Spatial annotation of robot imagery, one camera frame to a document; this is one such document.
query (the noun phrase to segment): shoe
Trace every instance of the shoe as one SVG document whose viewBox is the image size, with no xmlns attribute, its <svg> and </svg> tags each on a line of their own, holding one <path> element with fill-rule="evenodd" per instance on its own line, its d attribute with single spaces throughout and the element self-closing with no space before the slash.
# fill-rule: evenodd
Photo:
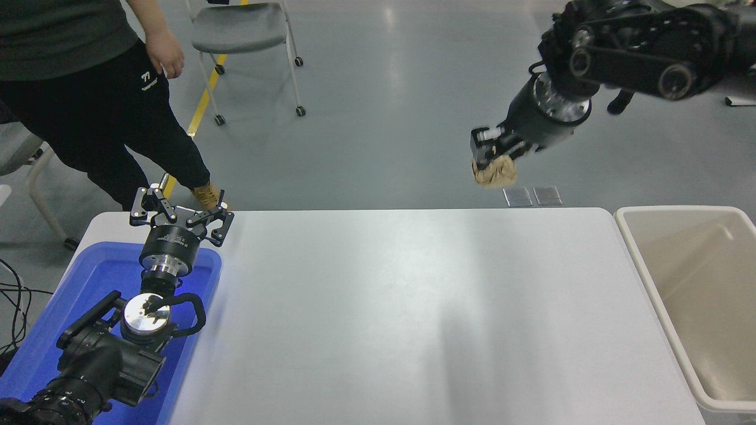
<svg viewBox="0 0 756 425">
<path fill-rule="evenodd" d="M 215 206 L 218 205 L 218 200 L 221 197 L 220 189 L 218 189 L 211 181 L 209 181 L 207 185 L 189 189 L 189 191 L 191 191 L 191 194 L 194 195 L 194 198 L 202 204 L 202 208 L 204 208 L 205 211 L 215 208 Z M 228 204 L 225 201 L 223 202 L 223 204 L 225 205 L 226 209 L 229 209 Z"/>
</svg>

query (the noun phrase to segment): white chair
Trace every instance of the white chair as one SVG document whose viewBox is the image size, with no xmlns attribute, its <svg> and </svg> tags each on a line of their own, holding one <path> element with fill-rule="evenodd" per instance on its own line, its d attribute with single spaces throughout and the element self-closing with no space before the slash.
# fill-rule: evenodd
<svg viewBox="0 0 756 425">
<path fill-rule="evenodd" d="M 192 7 L 189 0 L 186 0 L 186 4 L 191 14 Z M 218 111 L 215 96 L 210 88 L 209 76 L 203 62 L 205 53 L 208 53 L 215 63 L 215 71 L 218 75 L 223 75 L 225 69 L 223 65 L 218 64 L 214 54 L 251 53 L 282 44 L 286 45 L 296 99 L 295 112 L 297 116 L 304 116 L 307 113 L 299 99 L 299 87 L 294 74 L 294 65 L 301 67 L 304 60 L 296 50 L 285 0 L 203 8 L 192 21 L 194 22 L 192 45 L 200 53 L 200 68 L 205 76 L 207 92 L 215 111 L 215 124 L 222 126 L 226 120 Z"/>
<path fill-rule="evenodd" d="M 50 207 L 37 190 L 37 176 L 55 155 L 51 148 L 43 150 L 43 143 L 41 138 L 30 133 L 21 123 L 1 124 L 0 175 L 10 174 L 24 165 L 31 165 L 32 168 L 26 178 L 29 197 L 32 198 L 32 202 L 50 225 L 52 231 L 63 242 L 63 245 L 69 250 L 75 250 L 79 242 L 66 235 L 63 227 L 60 226 Z"/>
</svg>

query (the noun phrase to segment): blue plastic tray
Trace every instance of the blue plastic tray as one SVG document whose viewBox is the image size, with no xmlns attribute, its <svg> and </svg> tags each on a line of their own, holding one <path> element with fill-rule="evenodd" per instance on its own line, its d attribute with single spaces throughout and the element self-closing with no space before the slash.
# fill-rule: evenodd
<svg viewBox="0 0 756 425">
<path fill-rule="evenodd" d="M 76 257 L 14 360 L 0 377 L 0 398 L 15 397 L 28 402 L 58 375 L 57 360 L 62 351 L 55 347 L 55 343 L 66 327 L 112 290 L 119 290 L 125 299 L 139 294 L 142 267 L 138 259 L 141 249 L 140 244 L 100 242 Z M 200 249 L 194 270 L 183 278 L 184 284 L 176 293 L 196 293 L 209 310 L 220 271 L 220 256 L 214 251 Z M 181 329 L 190 327 L 194 322 L 194 310 L 190 304 L 176 306 L 171 318 Z M 113 330 L 114 333 L 119 333 L 117 328 Z M 165 347 L 162 354 L 166 357 L 166 363 L 157 376 L 160 391 L 156 397 L 145 399 L 136 408 L 113 401 L 113 410 L 97 416 L 94 424 L 167 423 L 196 337 L 173 339 Z"/>
</svg>

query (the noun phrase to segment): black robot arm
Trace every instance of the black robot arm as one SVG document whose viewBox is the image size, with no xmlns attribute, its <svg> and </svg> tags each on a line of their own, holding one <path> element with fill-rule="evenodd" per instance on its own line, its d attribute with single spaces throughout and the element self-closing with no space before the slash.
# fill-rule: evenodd
<svg viewBox="0 0 756 425">
<path fill-rule="evenodd" d="M 147 220 L 147 208 L 156 214 Z M 129 300 L 113 291 L 60 335 L 63 350 L 60 374 L 29 402 L 0 399 L 0 425 L 89 425 L 110 400 L 132 407 L 152 387 L 166 361 L 160 353 L 171 338 L 198 332 L 206 322 L 201 298 L 194 293 L 175 295 L 180 280 L 191 273 L 200 242 L 220 247 L 234 214 L 221 201 L 210 211 L 172 206 L 160 189 L 138 191 L 129 216 L 131 225 L 149 225 L 150 233 L 139 261 L 141 293 Z M 207 226 L 220 220 L 210 232 Z M 171 307 L 189 302 L 197 322 L 177 329 Z M 119 326 L 121 337 L 112 331 Z"/>
<path fill-rule="evenodd" d="M 710 89 L 754 96 L 756 8 L 691 5 L 653 11 L 640 0 L 573 0 L 538 46 L 542 61 L 497 127 L 470 133 L 472 169 L 486 187 L 516 180 L 513 160 L 572 135 L 601 85 L 621 89 L 620 114 L 634 93 L 679 101 Z M 539 67 L 545 70 L 537 72 Z"/>
</svg>

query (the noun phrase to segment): concrete floor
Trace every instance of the concrete floor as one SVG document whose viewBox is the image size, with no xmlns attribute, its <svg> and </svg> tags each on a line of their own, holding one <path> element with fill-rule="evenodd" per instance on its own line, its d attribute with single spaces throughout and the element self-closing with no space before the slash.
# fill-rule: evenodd
<svg viewBox="0 0 756 425">
<path fill-rule="evenodd" d="M 176 116 L 188 126 L 204 87 L 191 23 L 181 2 L 160 3 L 187 57 L 171 88 Z M 469 131 L 506 116 L 564 1 L 288 4 L 305 59 L 296 72 L 307 116 L 294 113 L 284 47 L 234 55 L 215 90 L 228 123 L 215 126 L 208 110 L 195 138 L 233 208 L 507 207 L 501 191 L 474 182 Z M 572 139 L 518 160 L 517 185 L 555 185 L 565 207 L 727 205 L 756 219 L 756 108 L 725 107 L 714 93 L 680 103 L 636 96 L 616 117 L 606 113 L 615 95 L 603 89 L 595 96 L 592 117 Z M 158 181 L 162 171 L 142 163 Z M 32 205 L 25 177 L 21 169 L 1 180 L 13 193 L 0 207 L 0 258 L 27 286 L 53 290 L 71 253 Z M 118 210 L 57 159 L 39 181 L 71 236 L 80 237 L 98 213 Z M 193 205 L 183 188 L 173 200 Z M 0 271 L 0 281 L 9 276 Z M 31 322 L 44 304 L 45 296 L 36 297 Z M 10 317 L 0 302 L 0 341 L 9 338 Z"/>
</svg>

